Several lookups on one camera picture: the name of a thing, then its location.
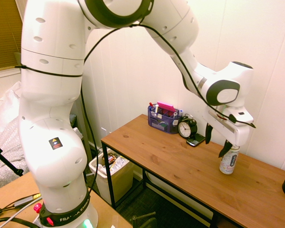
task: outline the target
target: white wall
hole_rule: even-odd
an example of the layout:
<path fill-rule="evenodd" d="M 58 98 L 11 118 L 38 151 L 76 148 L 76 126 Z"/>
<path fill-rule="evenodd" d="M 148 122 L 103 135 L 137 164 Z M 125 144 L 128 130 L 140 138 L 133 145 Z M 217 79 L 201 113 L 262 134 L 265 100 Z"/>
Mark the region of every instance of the white wall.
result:
<path fill-rule="evenodd" d="M 246 108 L 257 128 L 241 152 L 285 169 L 285 0 L 188 2 L 200 27 L 192 46 L 197 60 L 216 71 L 230 61 L 255 69 Z M 87 51 L 107 32 L 94 30 Z M 205 104 L 185 89 L 170 57 L 142 28 L 125 28 L 107 37 L 86 62 L 83 82 L 98 146 L 108 132 L 147 114 L 149 102 L 157 101 L 193 115 L 204 134 Z M 216 132 L 212 140 L 225 141 Z"/>

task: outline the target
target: alarm clock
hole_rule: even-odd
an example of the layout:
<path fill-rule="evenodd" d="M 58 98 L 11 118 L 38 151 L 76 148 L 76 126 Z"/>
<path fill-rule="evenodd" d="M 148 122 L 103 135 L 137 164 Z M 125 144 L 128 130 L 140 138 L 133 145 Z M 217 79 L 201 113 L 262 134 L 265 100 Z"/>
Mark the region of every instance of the alarm clock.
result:
<path fill-rule="evenodd" d="M 196 125 L 196 120 L 193 118 L 190 119 L 187 116 L 181 118 L 180 123 L 178 125 L 179 134 L 181 137 L 188 139 L 196 134 L 198 131 L 198 127 Z"/>

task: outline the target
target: green light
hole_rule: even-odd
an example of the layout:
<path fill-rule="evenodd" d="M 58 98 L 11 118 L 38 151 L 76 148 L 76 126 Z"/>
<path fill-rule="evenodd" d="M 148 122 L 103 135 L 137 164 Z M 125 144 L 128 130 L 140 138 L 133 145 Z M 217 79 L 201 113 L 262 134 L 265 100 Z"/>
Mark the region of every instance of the green light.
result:
<path fill-rule="evenodd" d="M 85 228 L 94 228 L 93 225 L 92 225 L 92 223 L 91 223 L 90 220 L 88 220 L 88 219 L 86 219 L 86 220 L 84 221 L 84 226 L 85 226 Z"/>

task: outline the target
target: table leg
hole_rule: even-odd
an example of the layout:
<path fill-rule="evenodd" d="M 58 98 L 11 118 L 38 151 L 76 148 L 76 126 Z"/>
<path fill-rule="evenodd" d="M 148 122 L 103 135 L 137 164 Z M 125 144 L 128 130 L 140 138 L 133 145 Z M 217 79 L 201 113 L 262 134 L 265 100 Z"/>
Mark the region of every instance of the table leg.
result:
<path fill-rule="evenodd" d="M 110 166 L 109 166 L 109 159 L 108 159 L 108 152 L 106 149 L 106 144 L 101 142 L 102 147 L 103 147 L 103 153 L 104 153 L 104 164 L 105 164 L 105 169 L 106 169 L 106 175 L 108 178 L 108 185 L 109 185 L 109 191 L 110 191 L 110 197 L 111 197 L 111 205 L 113 209 L 116 209 L 115 205 L 115 199 L 114 199 L 114 192 L 113 192 L 113 184 L 112 184 L 112 178 L 111 178 L 111 173 L 110 173 Z"/>
<path fill-rule="evenodd" d="M 213 213 L 212 220 L 211 220 L 209 228 L 217 228 L 218 219 L 219 219 L 218 215 L 216 213 Z"/>
<path fill-rule="evenodd" d="M 142 179 L 143 179 L 143 182 L 142 182 L 142 186 L 143 188 L 145 189 L 146 188 L 146 179 L 148 178 L 147 177 L 147 174 L 146 174 L 146 169 L 142 169 Z"/>

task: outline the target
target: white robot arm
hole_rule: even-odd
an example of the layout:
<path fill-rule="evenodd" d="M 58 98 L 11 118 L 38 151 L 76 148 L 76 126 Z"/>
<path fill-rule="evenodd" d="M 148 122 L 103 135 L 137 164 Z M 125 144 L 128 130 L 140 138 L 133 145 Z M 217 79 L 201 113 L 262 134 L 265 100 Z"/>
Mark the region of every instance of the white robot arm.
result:
<path fill-rule="evenodd" d="M 245 143 L 248 126 L 234 120 L 253 121 L 244 108 L 252 68 L 230 63 L 214 72 L 195 60 L 189 47 L 198 24 L 185 0 L 28 0 L 21 42 L 19 134 L 44 199 L 41 227 L 97 227 L 82 174 L 86 153 L 69 124 L 69 113 L 80 94 L 90 32 L 136 21 L 171 56 L 191 92 L 234 116 L 232 122 L 209 108 L 204 115 L 209 125 L 232 144 Z"/>

